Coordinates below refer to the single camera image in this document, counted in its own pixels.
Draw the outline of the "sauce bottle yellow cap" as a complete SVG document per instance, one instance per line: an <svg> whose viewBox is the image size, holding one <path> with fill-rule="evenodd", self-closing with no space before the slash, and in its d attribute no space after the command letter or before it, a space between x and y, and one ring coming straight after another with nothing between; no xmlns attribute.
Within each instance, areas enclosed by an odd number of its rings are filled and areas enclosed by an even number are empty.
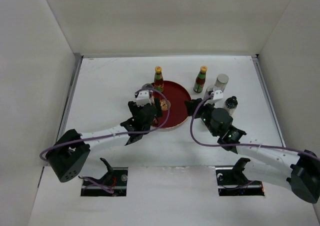
<svg viewBox="0 0 320 226"><path fill-rule="evenodd" d="M203 91L203 88L206 82L207 70L208 70L207 66L204 66L204 65L201 66L193 86L193 91L195 93L201 93Z"/></svg>
<svg viewBox="0 0 320 226"><path fill-rule="evenodd" d="M164 90L164 79L162 74L162 67L156 66L155 67L155 74L154 74L154 81L153 81L154 88L160 92Z"/></svg>

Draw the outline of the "clear lid sugar jar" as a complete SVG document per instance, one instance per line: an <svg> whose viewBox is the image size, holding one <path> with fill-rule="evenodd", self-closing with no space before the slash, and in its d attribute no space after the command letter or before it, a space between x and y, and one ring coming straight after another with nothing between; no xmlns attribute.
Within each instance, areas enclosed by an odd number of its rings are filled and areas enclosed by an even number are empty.
<svg viewBox="0 0 320 226"><path fill-rule="evenodd" d="M155 103L154 100L154 90L155 87L151 83L146 83L141 87L142 90L149 90L149 98L152 104Z"/></svg>

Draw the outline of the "silver lid bead jar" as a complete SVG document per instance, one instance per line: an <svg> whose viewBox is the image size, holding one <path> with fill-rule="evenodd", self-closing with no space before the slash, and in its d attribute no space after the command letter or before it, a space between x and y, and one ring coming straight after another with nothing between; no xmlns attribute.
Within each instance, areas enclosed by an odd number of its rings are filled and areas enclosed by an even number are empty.
<svg viewBox="0 0 320 226"><path fill-rule="evenodd" d="M214 85L217 88L219 88L222 92L224 92L228 82L229 82L229 77L226 74L221 73L216 77L216 81Z"/></svg>

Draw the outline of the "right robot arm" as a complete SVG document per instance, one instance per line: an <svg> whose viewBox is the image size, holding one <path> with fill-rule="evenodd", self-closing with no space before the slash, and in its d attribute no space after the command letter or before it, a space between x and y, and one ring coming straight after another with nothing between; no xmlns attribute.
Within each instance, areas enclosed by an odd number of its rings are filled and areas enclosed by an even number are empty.
<svg viewBox="0 0 320 226"><path fill-rule="evenodd" d="M233 118L224 108L216 108L206 99L185 101L192 120L201 119L210 134L217 137L216 146L240 155L232 168L238 184L261 181L292 191L301 200L316 204L320 198L320 159L310 150L241 143L246 132L232 125Z"/></svg>

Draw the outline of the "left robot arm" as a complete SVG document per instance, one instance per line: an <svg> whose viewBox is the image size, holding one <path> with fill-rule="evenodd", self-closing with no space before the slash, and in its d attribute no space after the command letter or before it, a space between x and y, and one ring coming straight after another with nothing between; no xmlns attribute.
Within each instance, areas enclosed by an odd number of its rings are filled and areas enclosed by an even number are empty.
<svg viewBox="0 0 320 226"><path fill-rule="evenodd" d="M143 106L134 101L128 102L132 117L119 125L89 133L75 129L66 131L45 153L45 159L61 183L78 176L90 152L98 152L115 146L127 146L149 134L154 121L162 117L160 100Z"/></svg>

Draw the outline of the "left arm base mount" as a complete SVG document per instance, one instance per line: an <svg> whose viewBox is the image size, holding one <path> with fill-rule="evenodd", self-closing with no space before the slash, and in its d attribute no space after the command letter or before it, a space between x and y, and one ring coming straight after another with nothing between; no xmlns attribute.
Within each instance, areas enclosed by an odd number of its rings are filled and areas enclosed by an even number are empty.
<svg viewBox="0 0 320 226"><path fill-rule="evenodd" d="M129 169L127 167L112 167L105 158L100 158L106 167L106 173L101 178L78 176L82 180L81 197L125 197Z"/></svg>

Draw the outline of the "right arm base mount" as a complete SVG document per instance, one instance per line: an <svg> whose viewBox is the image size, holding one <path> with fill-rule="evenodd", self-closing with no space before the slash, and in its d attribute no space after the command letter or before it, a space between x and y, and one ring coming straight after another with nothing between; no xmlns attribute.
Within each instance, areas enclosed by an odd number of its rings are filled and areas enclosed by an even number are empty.
<svg viewBox="0 0 320 226"><path fill-rule="evenodd" d="M240 158L233 166L215 168L220 197L265 196L262 182L248 180L243 174L248 162L250 159Z"/></svg>

